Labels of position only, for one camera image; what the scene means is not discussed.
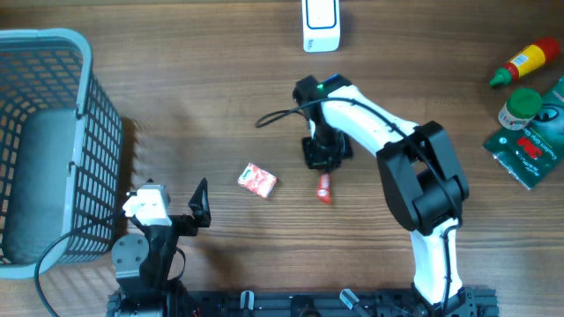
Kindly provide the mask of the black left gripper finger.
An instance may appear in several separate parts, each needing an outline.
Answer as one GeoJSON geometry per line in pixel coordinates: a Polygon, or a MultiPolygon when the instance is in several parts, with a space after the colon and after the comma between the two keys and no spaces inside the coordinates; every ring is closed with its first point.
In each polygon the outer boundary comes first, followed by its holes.
{"type": "MultiPolygon", "coordinates": [[[[142,186],[147,185],[147,184],[152,184],[152,183],[154,183],[154,180],[151,179],[151,178],[149,178],[149,179],[147,179],[147,181],[146,181],[142,186]]],[[[136,191],[136,190],[128,191],[128,192],[126,193],[126,196],[127,196],[127,197],[137,196],[137,191],[136,191]]]]}
{"type": "Polygon", "coordinates": [[[188,203],[194,217],[209,217],[211,215],[208,199],[208,181],[206,178],[200,180],[196,191],[188,203]]]}

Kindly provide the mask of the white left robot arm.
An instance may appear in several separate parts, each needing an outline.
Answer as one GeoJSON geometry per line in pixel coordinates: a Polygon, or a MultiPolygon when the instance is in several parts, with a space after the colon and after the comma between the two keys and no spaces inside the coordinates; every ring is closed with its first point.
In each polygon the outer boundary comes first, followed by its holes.
{"type": "Polygon", "coordinates": [[[111,250],[116,293],[108,297],[107,315],[199,316],[199,304],[187,292],[182,274],[169,278],[180,237],[196,236],[211,225],[208,181],[202,179],[188,202],[189,215],[169,215],[171,199],[164,184],[147,180],[127,193],[122,210],[141,231],[122,236],[111,250]]]}

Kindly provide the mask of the green glove package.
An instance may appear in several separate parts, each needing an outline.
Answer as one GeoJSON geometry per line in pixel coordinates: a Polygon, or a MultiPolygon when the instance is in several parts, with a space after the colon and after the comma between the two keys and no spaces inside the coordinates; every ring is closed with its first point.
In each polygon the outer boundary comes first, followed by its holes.
{"type": "Polygon", "coordinates": [[[521,130],[501,128],[485,143],[525,188],[532,189],[563,160],[563,80],[542,97],[542,107],[521,130]]]}

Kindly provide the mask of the red sauce bottle green cap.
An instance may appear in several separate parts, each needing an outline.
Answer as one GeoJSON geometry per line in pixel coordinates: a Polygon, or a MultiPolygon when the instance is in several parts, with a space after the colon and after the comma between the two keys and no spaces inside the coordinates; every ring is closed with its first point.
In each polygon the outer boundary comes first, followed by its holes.
{"type": "Polygon", "coordinates": [[[560,54],[554,37],[541,38],[519,51],[493,74],[491,87],[508,85],[553,61],[560,54]]]}

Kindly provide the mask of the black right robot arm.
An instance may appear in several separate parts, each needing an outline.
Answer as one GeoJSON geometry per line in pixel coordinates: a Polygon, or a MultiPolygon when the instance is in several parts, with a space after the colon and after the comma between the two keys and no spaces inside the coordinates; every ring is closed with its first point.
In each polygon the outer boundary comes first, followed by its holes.
{"type": "Polygon", "coordinates": [[[339,74],[323,82],[303,78],[293,99],[309,121],[310,135],[302,140],[308,168],[340,168],[353,155],[351,141],[375,156],[388,208],[411,236],[417,313],[454,312],[464,302],[456,231],[469,185],[446,129],[389,113],[339,74]]]}

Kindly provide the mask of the green lid jar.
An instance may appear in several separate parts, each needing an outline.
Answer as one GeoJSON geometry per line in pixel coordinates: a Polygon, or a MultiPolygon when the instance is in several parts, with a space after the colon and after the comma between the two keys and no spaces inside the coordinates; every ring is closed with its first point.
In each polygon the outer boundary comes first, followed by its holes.
{"type": "Polygon", "coordinates": [[[509,130],[525,128],[542,107],[542,98],[531,88],[516,89],[498,114],[501,126],[509,130]]]}

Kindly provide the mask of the red white small box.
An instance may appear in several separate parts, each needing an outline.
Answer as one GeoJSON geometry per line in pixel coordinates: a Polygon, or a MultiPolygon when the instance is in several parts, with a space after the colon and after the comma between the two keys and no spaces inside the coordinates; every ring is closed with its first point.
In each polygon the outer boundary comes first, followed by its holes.
{"type": "Polygon", "coordinates": [[[248,163],[238,178],[240,186],[262,198],[269,197],[277,181],[276,176],[252,163],[248,163]]]}

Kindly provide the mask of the red coffee stick sachet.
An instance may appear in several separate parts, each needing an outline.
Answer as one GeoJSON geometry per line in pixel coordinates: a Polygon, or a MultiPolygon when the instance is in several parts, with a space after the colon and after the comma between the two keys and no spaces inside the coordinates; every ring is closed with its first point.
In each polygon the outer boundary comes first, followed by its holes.
{"type": "Polygon", "coordinates": [[[331,204],[331,184],[329,173],[322,173],[320,175],[316,188],[316,196],[322,203],[331,204]]]}

